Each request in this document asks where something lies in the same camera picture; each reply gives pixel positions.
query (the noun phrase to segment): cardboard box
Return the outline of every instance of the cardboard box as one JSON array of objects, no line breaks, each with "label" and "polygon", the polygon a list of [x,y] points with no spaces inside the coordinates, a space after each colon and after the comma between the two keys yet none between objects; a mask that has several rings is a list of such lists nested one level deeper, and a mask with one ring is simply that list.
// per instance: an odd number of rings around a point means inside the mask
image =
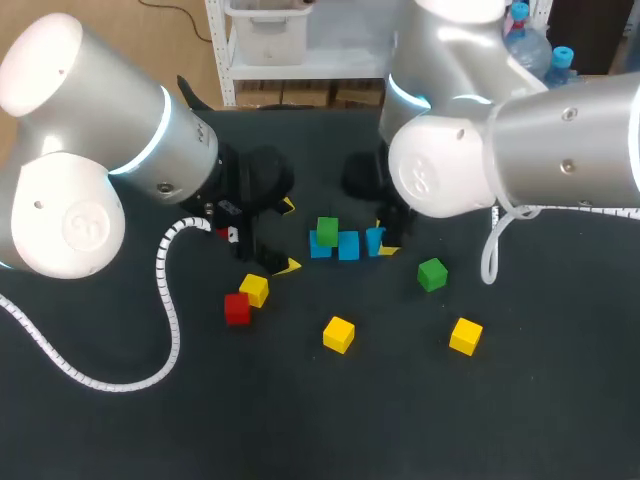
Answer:
[{"label": "cardboard box", "polygon": [[384,80],[340,80],[336,92],[336,102],[359,103],[380,106],[384,100]]},{"label": "cardboard box", "polygon": [[330,90],[331,82],[328,80],[289,80],[284,82],[282,104],[326,107]]},{"label": "cardboard box", "polygon": [[281,80],[245,80],[236,84],[236,104],[259,108],[279,105],[282,100]]}]

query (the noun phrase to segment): cable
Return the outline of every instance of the cable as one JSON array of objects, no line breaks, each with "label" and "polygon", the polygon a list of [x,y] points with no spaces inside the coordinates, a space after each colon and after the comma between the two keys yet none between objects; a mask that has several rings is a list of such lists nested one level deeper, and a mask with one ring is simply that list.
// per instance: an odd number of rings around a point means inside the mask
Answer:
[{"label": "cable", "polygon": [[492,285],[498,277],[498,242],[500,235],[506,228],[517,218],[530,220],[538,216],[542,210],[570,210],[574,212],[597,213],[601,215],[611,215],[614,217],[624,217],[633,220],[640,220],[640,208],[593,208],[593,207],[538,207],[538,206],[522,206],[511,207],[515,210],[515,215],[508,212],[500,219],[494,227],[482,251],[482,260],[480,261],[480,275],[482,281],[487,285]]},{"label": "cable", "polygon": [[167,358],[164,366],[151,377],[146,380],[141,380],[135,383],[116,384],[105,383],[80,373],[73,368],[62,356],[51,346],[47,339],[40,333],[35,325],[27,318],[22,310],[20,310],[13,302],[0,295],[0,307],[4,308],[9,314],[15,318],[20,325],[27,331],[31,338],[35,340],[38,346],[47,354],[47,356],[53,361],[53,363],[64,373],[69,375],[76,382],[79,382],[94,390],[100,390],[103,392],[113,393],[127,393],[134,392],[136,390],[142,390],[155,385],[173,369],[178,360],[178,354],[180,353],[180,325],[178,324],[178,315],[173,306],[171,300],[171,294],[169,293],[169,287],[167,286],[167,277],[165,273],[165,262],[167,258],[167,252],[171,242],[175,236],[182,230],[190,227],[195,227],[199,230],[211,231],[211,225],[203,218],[185,218],[174,223],[173,226],[166,231],[160,246],[158,247],[158,253],[156,255],[156,281],[158,284],[158,292],[160,298],[164,304],[164,309],[167,312],[169,319],[169,328],[171,330],[171,351],[169,352],[169,358]]},{"label": "cable", "polygon": [[202,40],[203,42],[213,43],[210,38],[205,38],[202,35],[200,35],[200,32],[198,32],[198,27],[196,26],[196,21],[193,19],[193,15],[191,15],[189,10],[187,10],[186,8],[178,7],[177,5],[158,5],[158,4],[155,4],[155,3],[147,3],[147,2],[145,2],[143,0],[138,0],[138,3],[140,5],[144,5],[145,7],[169,8],[169,9],[172,9],[172,10],[179,10],[179,11],[187,14],[187,16],[189,17],[189,20],[191,20],[191,25],[193,26],[193,32],[196,34],[196,36],[200,40]]}]

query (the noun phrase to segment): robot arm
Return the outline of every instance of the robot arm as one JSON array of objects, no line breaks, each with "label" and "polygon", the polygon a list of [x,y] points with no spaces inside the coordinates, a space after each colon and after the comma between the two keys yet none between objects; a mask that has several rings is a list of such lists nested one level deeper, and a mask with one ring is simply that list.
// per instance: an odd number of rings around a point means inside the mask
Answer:
[{"label": "robot arm", "polygon": [[[640,75],[547,91],[502,42],[503,0],[409,3],[413,28],[400,29],[392,78],[433,106],[392,136],[391,175],[412,208],[449,217],[496,200],[515,216],[527,205],[640,206]],[[429,68],[415,71],[416,55]],[[398,105],[415,116],[390,88],[383,135]]]},{"label": "robot arm", "polygon": [[0,106],[18,139],[0,175],[0,265],[56,278],[106,266],[124,237],[109,176],[161,203],[213,174],[211,128],[78,20],[47,15],[0,65]]}]

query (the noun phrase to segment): blue cube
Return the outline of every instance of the blue cube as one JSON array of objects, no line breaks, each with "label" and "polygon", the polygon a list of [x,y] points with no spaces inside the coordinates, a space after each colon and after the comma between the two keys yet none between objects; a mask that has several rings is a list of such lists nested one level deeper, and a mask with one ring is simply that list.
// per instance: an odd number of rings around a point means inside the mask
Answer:
[{"label": "blue cube", "polygon": [[311,230],[309,233],[309,249],[311,258],[331,258],[331,247],[321,247],[318,245],[318,232]]},{"label": "blue cube", "polygon": [[369,228],[367,230],[367,250],[370,257],[380,256],[380,246],[382,245],[382,234],[386,228]]},{"label": "blue cube", "polygon": [[338,234],[338,258],[340,260],[360,259],[360,236],[358,232],[340,232]]}]

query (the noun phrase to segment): screw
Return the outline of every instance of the screw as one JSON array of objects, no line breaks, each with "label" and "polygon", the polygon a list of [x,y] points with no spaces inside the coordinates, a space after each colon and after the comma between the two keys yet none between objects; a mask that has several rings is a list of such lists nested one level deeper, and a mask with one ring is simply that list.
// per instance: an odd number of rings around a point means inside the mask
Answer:
[{"label": "screw", "polygon": [[564,112],[562,112],[562,119],[565,122],[570,122],[571,120],[573,120],[577,116],[578,116],[578,109],[577,108],[567,108]]},{"label": "screw", "polygon": [[573,163],[573,160],[568,158],[566,160],[563,160],[563,162],[560,164],[560,170],[562,170],[562,173],[571,175],[573,172],[576,171],[576,166]]},{"label": "screw", "polygon": [[173,185],[167,182],[162,182],[158,184],[158,191],[160,193],[171,193],[173,192]]}]

